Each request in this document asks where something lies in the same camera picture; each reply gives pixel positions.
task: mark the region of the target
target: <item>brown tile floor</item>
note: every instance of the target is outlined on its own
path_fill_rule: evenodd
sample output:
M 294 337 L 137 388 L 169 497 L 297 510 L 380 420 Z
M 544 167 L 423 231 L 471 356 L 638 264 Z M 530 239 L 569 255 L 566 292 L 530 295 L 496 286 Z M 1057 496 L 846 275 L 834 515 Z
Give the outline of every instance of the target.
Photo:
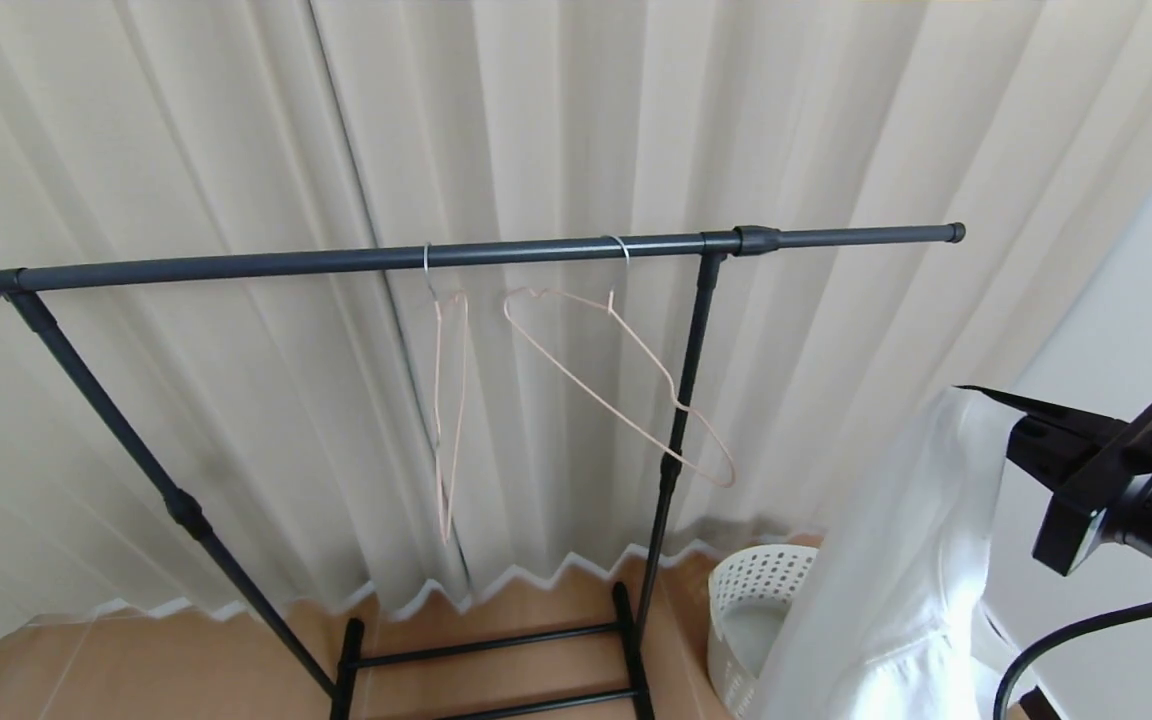
M 644 639 L 655 714 L 726 720 L 705 675 L 714 562 L 691 556 L 664 570 Z M 637 597 L 642 561 L 621 579 Z M 378 620 L 374 601 L 353 616 L 366 623 L 365 653 L 388 653 L 614 619 L 611 585 L 571 570 L 552 592 L 511 583 L 465 615 L 441 596 L 403 623 Z M 289 624 L 326 667 L 338 660 L 347 616 L 298 602 Z M 616 635 L 507 647 L 453 659 L 362 670 L 353 717 L 416 720 L 517 702 L 623 687 Z M 69 717 L 327 717 L 328 702 L 273 634 L 247 615 L 215 623 L 184 612 L 165 620 L 118 616 L 71 626 L 30 626 L 0 641 L 0 719 Z M 545 720 L 632 719 L 630 702 L 548 712 Z

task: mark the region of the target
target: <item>beige curtain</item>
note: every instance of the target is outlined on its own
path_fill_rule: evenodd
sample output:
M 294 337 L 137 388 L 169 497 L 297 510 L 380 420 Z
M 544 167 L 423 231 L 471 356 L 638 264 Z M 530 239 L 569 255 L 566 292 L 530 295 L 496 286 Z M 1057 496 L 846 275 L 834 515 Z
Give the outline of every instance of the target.
M 1151 184 L 1144 1 L 0 3 L 0 266 L 968 223 L 958 247 L 723 265 L 696 406 L 741 480 L 685 473 L 670 550 L 827 526 L 920 401 L 1020 372 Z M 626 318 L 672 369 L 695 264 L 628 273 Z M 500 314 L 508 288 L 596 297 L 619 272 L 431 273 L 472 309 L 448 546 L 418 270 L 47 300 L 275 602 L 399 609 L 645 543 L 658 452 Z M 666 435 L 664 384 L 607 319 L 522 314 Z M 695 427 L 685 455 L 721 469 Z M 0 632 L 114 600 L 236 593 L 0 304 Z

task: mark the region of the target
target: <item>black base bar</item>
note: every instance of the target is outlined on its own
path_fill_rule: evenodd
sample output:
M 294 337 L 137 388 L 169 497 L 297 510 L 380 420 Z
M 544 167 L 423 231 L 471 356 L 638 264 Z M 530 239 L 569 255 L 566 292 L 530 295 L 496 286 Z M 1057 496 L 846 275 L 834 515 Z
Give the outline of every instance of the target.
M 634 256 L 699 255 L 700 270 L 696 281 L 696 300 L 692 306 L 691 328 L 687 334 L 684 366 L 679 386 L 679 401 L 691 404 L 696 384 L 696 370 L 700 365 L 700 348 L 708 323 L 708 306 L 718 282 L 719 264 L 728 255 L 763 255 L 787 247 L 843 247 L 888 245 L 905 242 L 960 242 L 965 228 L 963 223 L 920 225 L 920 227 L 833 229 L 833 232 L 779 232 L 758 225 L 742 225 L 732 232 L 707 232 L 690 234 L 662 234 L 662 236 L 622 237 L 616 242 L 609 237 L 579 240 L 544 240 L 532 242 L 486 242 L 476 245 L 448 245 L 429 249 L 429 266 L 488 265 L 515 263 L 543 263 L 556 260 L 596 260 L 622 258 L 626 251 Z M 444 720 L 494 720 L 499 717 L 531 715 L 535 712 L 589 705 L 596 702 L 613 702 L 628 698 L 634 703 L 637 720 L 654 720 L 652 696 L 643 667 L 644 629 L 652 602 L 664 532 L 669 518 L 669 505 L 675 492 L 681 464 L 672 456 L 660 461 L 660 495 L 657 501 L 652 524 L 652 541 L 647 547 L 646 569 L 639 596 L 637 619 L 630 606 L 630 594 L 626 584 L 616 583 L 612 589 L 612 602 L 616 607 L 616 621 L 599 626 L 582 626 L 553 632 L 531 632 L 518 637 L 457 644 L 457 646 L 433 647 L 412 652 L 394 653 L 364 659 L 361 657 L 364 624 L 358 619 L 348 621 L 344 641 L 338 661 L 338 680 L 328 679 L 326 670 L 310 655 L 291 628 L 279 616 L 268 598 L 248 577 L 238 561 L 230 555 L 225 544 L 207 523 L 195 498 L 189 497 L 159 464 L 154 454 L 142 441 L 131 423 L 114 404 L 105 388 L 74 350 L 68 338 L 60 329 L 54 316 L 37 296 L 38 291 L 65 290 L 81 287 L 113 287 L 126 285 L 202 281 L 202 279 L 257 278 L 273 275 L 305 275 L 323 273 L 356 273 L 370 270 L 419 268 L 425 262 L 424 247 L 387 247 L 374 250 L 329 250 L 316 252 L 276 252 L 263 255 L 228 255 L 218 258 L 177 258 L 166 260 L 141 260 L 128 263 L 97 263 L 88 265 L 56 266 L 55 268 L 0 270 L 0 297 L 6 297 L 17 309 L 24 323 L 38 334 L 51 355 L 55 357 L 65 373 L 69 376 L 92 410 L 104 420 L 105 427 L 114 434 L 123 450 L 136 461 L 168 507 L 172 517 L 204 547 L 225 577 L 238 590 L 252 611 L 262 616 L 266 626 L 296 657 L 305 672 L 332 698 L 332 720 L 347 720 L 353 705 L 353 689 L 356 675 L 365 667 L 378 667 L 397 662 L 434 659 L 434 657 L 463 655 L 468 652 L 515 647 L 521 644 L 582 637 L 597 632 L 616 632 L 626 653 L 626 669 L 630 687 L 617 691 L 579 694 L 550 702 L 531 702 L 526 705 L 501 707 L 465 715 L 446 717 Z M 669 448 L 682 450 L 687 414 L 675 412 L 669 433 Z

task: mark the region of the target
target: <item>metal hook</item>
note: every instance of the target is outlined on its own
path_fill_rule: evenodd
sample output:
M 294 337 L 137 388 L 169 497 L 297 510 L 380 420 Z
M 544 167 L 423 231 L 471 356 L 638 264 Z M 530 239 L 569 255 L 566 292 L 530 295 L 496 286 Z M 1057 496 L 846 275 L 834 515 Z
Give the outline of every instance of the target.
M 621 251 L 626 252 L 626 268 L 622 270 L 622 272 L 621 272 L 621 279 L 620 279 L 620 281 L 617 281 L 615 285 L 612 286 L 612 290 L 607 291 L 607 311 L 608 311 L 608 313 L 611 313 L 611 311 L 612 311 L 612 302 L 616 301 L 616 288 L 621 287 L 622 290 L 623 290 L 623 288 L 626 288 L 626 286 L 628 285 L 628 282 L 630 282 L 630 249 L 628 249 L 628 247 L 626 245 L 626 242 L 623 240 L 621 240 L 621 237 L 614 236 L 614 234 L 609 234 L 609 236 L 607 236 L 607 237 L 609 237 L 609 238 L 616 241 L 617 243 L 620 243 Z
M 422 259 L 420 265 L 425 268 L 425 287 L 429 288 L 430 297 L 433 297 L 434 305 L 438 305 L 438 293 L 434 291 L 434 281 L 429 276 L 429 242 L 425 243 L 425 256 Z

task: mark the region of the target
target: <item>clothes hanger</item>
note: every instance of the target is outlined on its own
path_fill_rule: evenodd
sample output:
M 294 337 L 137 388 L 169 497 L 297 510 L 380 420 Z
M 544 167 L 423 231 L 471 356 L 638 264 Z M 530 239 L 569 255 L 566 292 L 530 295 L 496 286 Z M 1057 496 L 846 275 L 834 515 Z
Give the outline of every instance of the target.
M 461 424 L 465 419 L 465 378 L 468 366 L 468 342 L 470 342 L 470 297 L 465 291 L 454 291 L 448 302 L 453 309 L 461 305 L 465 313 L 465 325 L 461 331 L 461 402 L 456 411 L 456 439 L 452 442 L 452 473 L 444 487 L 444 415 L 439 410 L 439 397 L 442 395 L 444 367 L 444 301 L 438 298 L 433 279 L 429 276 L 429 242 L 424 255 L 425 287 L 434 300 L 435 340 L 434 340 L 434 498 L 438 502 L 438 532 L 447 544 L 452 538 L 452 499 L 456 495 L 456 465 L 461 456 Z
M 607 237 L 612 237 L 612 240 L 616 241 L 617 244 L 621 245 L 621 250 L 626 252 L 626 270 L 623 270 L 621 274 L 621 283 L 627 283 L 628 278 L 630 276 L 630 249 L 628 249 L 626 242 L 622 241 L 621 237 L 614 236 L 614 234 Z M 727 458 L 727 469 L 728 471 L 730 471 L 730 477 L 728 477 L 727 480 L 721 480 L 714 477 L 714 475 L 707 473 L 707 471 L 705 470 L 700 470 L 699 467 L 697 467 L 694 462 L 687 460 L 684 456 L 672 450 L 667 445 L 664 445 L 664 442 L 658 441 L 657 438 L 652 437 L 652 433 L 649 433 L 646 432 L 646 430 L 641 429 L 639 425 L 634 423 L 634 420 L 626 418 L 626 416 L 622 415 L 621 411 L 616 409 L 616 407 L 613 407 L 611 402 L 602 400 L 602 396 L 599 396 L 593 388 L 590 388 L 588 384 L 582 382 L 579 378 L 577 378 L 576 374 L 571 372 L 571 370 L 568 370 L 562 363 L 559 363 L 558 357 L 554 357 L 553 354 L 550 354 L 548 350 L 545 350 L 545 348 L 540 346 L 540 342 L 536 341 L 536 338 L 531 338 L 531 333 L 522 328 L 522 325 L 520 325 L 517 320 L 513 319 L 513 316 L 509 314 L 509 300 L 511 300 L 513 296 L 520 295 L 521 293 L 526 293 L 526 295 L 530 295 L 532 300 L 540 300 L 541 297 L 545 296 L 554 296 L 554 297 L 561 297 L 561 300 L 571 300 L 575 302 L 579 302 L 582 305 L 585 306 L 596 306 L 596 309 L 607 311 L 607 314 L 611 314 L 612 319 L 616 320 L 616 324 L 620 325 L 621 329 L 628 333 L 628 336 L 630 336 L 634 340 L 634 342 L 641 348 L 641 350 L 643 350 L 644 354 L 646 354 L 647 358 L 652 361 L 652 364 L 655 365 L 658 370 L 660 370 L 660 374 L 662 374 L 664 379 L 666 379 L 666 382 L 669 384 L 669 400 L 673 401 L 673 406 L 675 406 L 676 409 L 684 411 L 684 414 L 690 414 L 692 418 L 699 420 L 700 424 L 704 425 L 705 430 L 707 430 L 708 437 L 714 438 L 714 442 L 718 442 L 719 450 L 722 450 L 723 456 Z M 600 302 L 593 302 L 592 300 L 584 300 L 584 297 L 577 297 L 567 291 L 553 290 L 553 288 L 548 287 L 541 288 L 540 290 L 536 290 L 535 288 L 531 287 L 520 287 L 515 288 L 515 290 L 506 293 L 506 296 L 503 296 L 503 318 L 508 320 L 508 323 L 513 325 L 513 328 L 516 329 L 520 334 L 522 334 L 522 336 L 528 342 L 530 342 L 531 346 L 536 348 L 536 350 L 539 350 L 540 355 L 545 356 L 545 359 L 550 361 L 550 363 L 553 363 L 554 366 L 561 370 L 561 372 L 564 376 L 567 376 L 568 379 L 571 379 L 573 382 L 576 382 L 577 387 L 584 389 L 586 395 L 598 401 L 599 406 L 605 407 L 605 409 L 611 411 L 613 415 L 616 415 L 617 418 L 622 420 L 622 423 L 628 425 L 628 427 L 634 429 L 635 432 L 646 438 L 649 442 L 659 447 L 660 450 L 664 450 L 664 454 L 675 458 L 677 462 L 682 462 L 682 465 L 695 470 L 697 475 L 707 479 L 710 483 L 713 483 L 721 488 L 732 487 L 733 484 L 736 484 L 736 461 L 732 460 L 732 452 L 727 450 L 727 446 L 723 445 L 722 438 L 718 437 L 718 433 L 714 432 L 713 425 L 708 424 L 708 420 L 705 419 L 704 415 L 700 415 L 700 411 L 694 410 L 691 409 L 691 407 L 684 406 L 682 404 L 682 402 L 679 402 L 679 388 L 676 384 L 673 381 L 673 376 L 669 374 L 669 370 L 667 370 L 666 366 L 662 363 L 660 363 L 660 359 L 658 359 L 654 353 L 652 353 L 652 350 L 650 350 L 646 343 L 643 342 L 643 338 L 639 338 L 639 334 L 634 332 L 634 328 L 631 328 L 630 325 L 626 323 L 626 319 L 621 318 L 621 313 L 617 313 L 616 308 L 613 306 L 614 301 L 616 301 L 616 285 L 613 285 L 612 290 L 607 293 L 607 305 L 600 304 Z

